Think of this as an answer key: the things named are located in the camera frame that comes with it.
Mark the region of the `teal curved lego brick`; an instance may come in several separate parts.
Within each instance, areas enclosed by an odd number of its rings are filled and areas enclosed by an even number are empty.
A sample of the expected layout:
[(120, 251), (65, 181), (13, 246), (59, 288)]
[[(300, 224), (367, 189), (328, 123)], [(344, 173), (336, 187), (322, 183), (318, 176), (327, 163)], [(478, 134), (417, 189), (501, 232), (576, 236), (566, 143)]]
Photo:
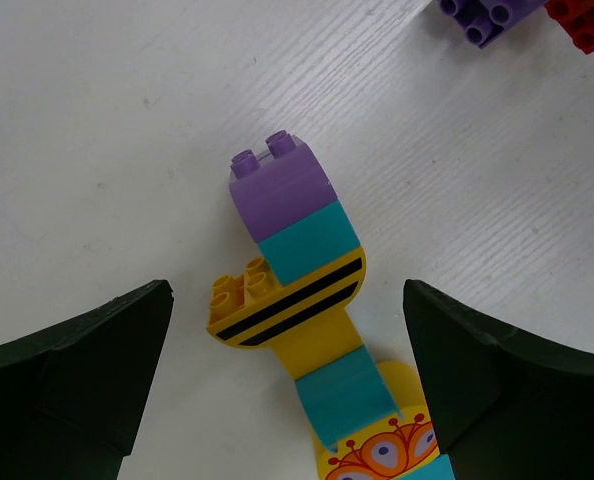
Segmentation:
[(317, 439), (330, 452), (399, 407), (368, 349), (359, 347), (295, 381)]

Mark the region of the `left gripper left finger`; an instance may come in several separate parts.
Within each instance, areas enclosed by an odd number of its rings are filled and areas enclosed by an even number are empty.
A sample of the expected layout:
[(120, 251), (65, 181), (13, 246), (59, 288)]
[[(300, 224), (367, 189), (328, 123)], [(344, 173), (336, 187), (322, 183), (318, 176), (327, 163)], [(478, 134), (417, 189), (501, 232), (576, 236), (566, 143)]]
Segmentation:
[(173, 308), (151, 281), (0, 345), (0, 479), (115, 479), (132, 453)]

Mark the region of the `purple lego brick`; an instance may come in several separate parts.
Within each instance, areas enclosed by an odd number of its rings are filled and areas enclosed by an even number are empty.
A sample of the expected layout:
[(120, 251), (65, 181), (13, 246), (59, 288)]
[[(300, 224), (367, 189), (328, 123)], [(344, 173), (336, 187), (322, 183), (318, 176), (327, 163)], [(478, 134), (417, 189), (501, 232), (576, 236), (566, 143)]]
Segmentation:
[(311, 148), (280, 130), (267, 150), (247, 149), (231, 159), (229, 192), (252, 239), (260, 243), (337, 200)]

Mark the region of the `teal square lego brick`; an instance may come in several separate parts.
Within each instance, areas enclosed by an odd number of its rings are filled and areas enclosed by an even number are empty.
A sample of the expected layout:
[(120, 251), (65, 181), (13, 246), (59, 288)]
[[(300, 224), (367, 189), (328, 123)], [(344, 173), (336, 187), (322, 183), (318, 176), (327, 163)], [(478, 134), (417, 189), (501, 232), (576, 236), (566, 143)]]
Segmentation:
[(282, 286), (300, 280), (360, 246), (340, 201), (258, 243), (262, 256)]

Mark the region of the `yellow orange patterned lego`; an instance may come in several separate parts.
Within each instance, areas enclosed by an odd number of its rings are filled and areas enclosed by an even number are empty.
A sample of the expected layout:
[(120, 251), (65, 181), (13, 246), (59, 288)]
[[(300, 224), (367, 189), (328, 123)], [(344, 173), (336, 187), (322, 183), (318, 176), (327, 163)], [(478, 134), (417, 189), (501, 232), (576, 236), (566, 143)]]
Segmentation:
[(416, 370), (399, 361), (377, 364), (400, 412), (347, 436), (330, 453), (315, 439), (321, 479), (400, 479), (439, 458), (433, 423)]

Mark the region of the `yellow black striped lego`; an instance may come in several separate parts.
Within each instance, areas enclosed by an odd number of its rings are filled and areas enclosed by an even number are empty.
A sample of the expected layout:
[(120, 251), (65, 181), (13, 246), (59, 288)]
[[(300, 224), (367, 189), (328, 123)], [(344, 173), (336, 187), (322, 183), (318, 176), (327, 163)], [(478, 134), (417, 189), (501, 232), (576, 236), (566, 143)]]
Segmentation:
[(271, 349), (294, 380), (364, 345), (346, 306), (366, 276), (359, 247), (287, 285), (257, 257), (212, 286), (207, 332), (239, 349)]

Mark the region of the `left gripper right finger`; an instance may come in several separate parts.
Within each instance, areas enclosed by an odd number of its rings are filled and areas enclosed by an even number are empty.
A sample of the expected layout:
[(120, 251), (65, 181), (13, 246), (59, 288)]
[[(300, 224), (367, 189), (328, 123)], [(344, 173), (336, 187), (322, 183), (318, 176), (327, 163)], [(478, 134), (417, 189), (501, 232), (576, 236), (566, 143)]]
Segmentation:
[(458, 479), (594, 479), (594, 354), (421, 280), (403, 310), (438, 444)]

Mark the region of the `teal bottom lego brick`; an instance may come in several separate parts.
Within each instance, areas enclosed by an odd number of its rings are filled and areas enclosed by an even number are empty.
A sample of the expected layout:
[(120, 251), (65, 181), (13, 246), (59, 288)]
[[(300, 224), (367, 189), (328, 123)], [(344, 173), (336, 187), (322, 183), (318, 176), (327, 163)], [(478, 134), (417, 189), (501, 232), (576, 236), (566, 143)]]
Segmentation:
[(455, 480), (455, 475), (449, 456), (441, 455), (415, 471), (411, 478), (414, 480)]

